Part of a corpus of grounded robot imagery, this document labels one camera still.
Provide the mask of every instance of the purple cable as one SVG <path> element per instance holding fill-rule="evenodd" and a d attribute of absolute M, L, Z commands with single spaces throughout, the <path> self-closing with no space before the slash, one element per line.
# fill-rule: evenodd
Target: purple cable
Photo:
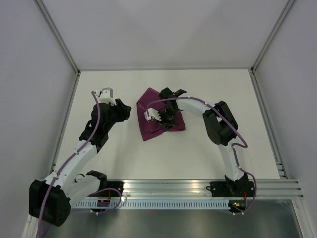
<path fill-rule="evenodd" d="M 232 150 L 233 150 L 233 154 L 234 154 L 234 158 L 235 158 L 235 161 L 236 161 L 236 164 L 237 164 L 237 167 L 239 170 L 241 170 L 242 172 L 246 173 L 247 175 L 250 175 L 254 181 L 254 196 L 253 196 L 253 199 L 250 203 L 250 205 L 244 210 L 244 212 L 247 212 L 254 204 L 254 201 L 255 201 L 255 198 L 257 196 L 257 181 L 256 181 L 256 178 L 254 177 L 254 175 L 250 172 L 247 172 L 245 171 L 243 168 L 240 167 L 240 163 L 239 163 L 239 160 L 238 160 L 238 156 L 237 156 L 237 152 L 236 152 L 236 149 L 234 148 L 234 146 L 240 146 L 242 148 L 247 148 L 248 147 L 248 144 L 247 142 L 245 141 L 245 139 L 242 137 L 242 135 L 240 135 L 240 133 L 236 130 L 236 128 L 234 128 L 234 126 L 223 116 L 221 115 L 220 112 L 217 111 L 217 109 L 215 109 L 213 106 L 211 106 L 210 104 L 206 103 L 205 101 L 199 99 L 199 98 L 194 98 L 194 97 L 179 97 L 179 98 L 167 98 L 167 99 L 161 99 L 161 100 L 156 100 L 156 101 L 153 101 L 153 102 L 150 102 L 148 105 L 147 105 L 147 114 L 148 116 L 149 115 L 149 112 L 148 112 L 148 109 L 150 108 L 150 105 L 154 104 L 154 103 L 158 103 L 158 102 L 165 102 L 165 101 L 170 101 L 170 100 L 180 100 L 180 99 L 187 99 L 187 100 L 196 100 L 198 102 L 201 102 L 202 104 L 205 104 L 206 106 L 208 106 L 209 108 L 211 108 L 217 115 L 218 117 L 220 117 L 232 130 L 233 132 L 240 138 L 240 140 L 243 142 L 243 145 L 242 144 L 239 144 L 239 143 L 232 143 Z"/>
<path fill-rule="evenodd" d="M 101 116 L 101 115 L 100 115 L 100 114 L 101 114 L 101 112 L 100 112 L 100 106 L 99 106 L 99 103 L 98 103 L 98 99 L 97 99 L 97 97 L 95 96 L 95 93 L 96 93 L 96 92 L 91 92 L 91 94 L 93 95 L 93 97 L 94 97 L 94 99 L 95 99 L 96 105 L 97 105 L 97 111 L 98 111 L 97 123 L 96 123 L 96 126 L 95 126 L 93 132 L 92 132 L 91 135 L 89 136 L 88 140 L 77 150 L 77 153 L 79 153 L 83 148 L 85 148 L 85 146 L 86 146 L 86 145 L 90 142 L 90 140 L 93 138 L 93 136 L 95 135 L 96 130 L 97 130 L 97 128 L 98 128 L 99 122 L 100 122 L 100 116 Z M 69 161 L 71 161 L 71 160 L 77 155 L 77 153 L 73 153 L 71 156 L 69 156 L 69 158 L 63 163 L 63 165 L 62 165 L 62 166 L 59 168 L 59 170 L 57 171 L 57 173 L 56 173 L 57 176 L 60 175 L 60 173 L 62 172 L 62 170 L 65 168 L 65 166 L 69 163 Z M 51 191 L 51 189 L 52 189 L 52 187 L 53 187 L 53 185 L 54 185 L 54 183 L 55 183 L 56 180 L 57 180 L 56 178 L 53 178 L 53 179 L 52 179 L 52 182 L 50 183 L 50 186 L 49 186 L 49 188 L 48 188 L 48 190 L 47 190 L 47 192 L 46 192 L 46 194 L 45 194 L 45 196 L 44 196 L 44 199 L 43 199 L 43 202 L 42 202 L 42 205 L 41 205 L 40 215 L 39 215 L 39 222 L 38 222 L 38 236 L 39 236 L 39 238 L 44 237 L 44 236 L 47 234 L 49 228 L 51 227 L 51 226 L 48 226 L 47 229 L 45 230 L 44 234 L 41 234 L 41 233 L 42 233 L 42 218 L 43 218 L 43 213 L 44 213 L 45 204 L 46 204 L 46 201 L 47 201 L 47 199 L 48 199 L 48 197 L 49 197 L 49 193 L 50 193 L 50 191 Z"/>
<path fill-rule="evenodd" d="M 106 213 L 112 212 L 112 211 L 115 210 L 115 209 L 120 205 L 120 203 L 121 203 L 122 194 L 121 194 L 121 192 L 120 192 L 118 189 L 113 188 L 113 187 L 107 187 L 107 188 L 101 189 L 101 190 L 99 190 L 99 191 L 97 191 L 97 192 L 94 192 L 94 193 L 90 194 L 89 196 L 94 195 L 94 194 L 97 194 L 97 193 L 99 193 L 99 192 L 107 191 L 107 190 L 112 190 L 112 191 L 115 191 L 116 193 L 118 193 L 118 195 L 119 195 L 119 202 L 117 203 L 117 205 L 115 205 L 114 208 L 112 208 L 112 209 L 110 209 L 110 210 L 108 210 L 108 211 L 99 212 L 98 214 L 106 214 Z M 80 212 L 76 212 L 76 213 L 88 213 L 88 212 L 90 212 L 90 211 L 80 211 Z"/>

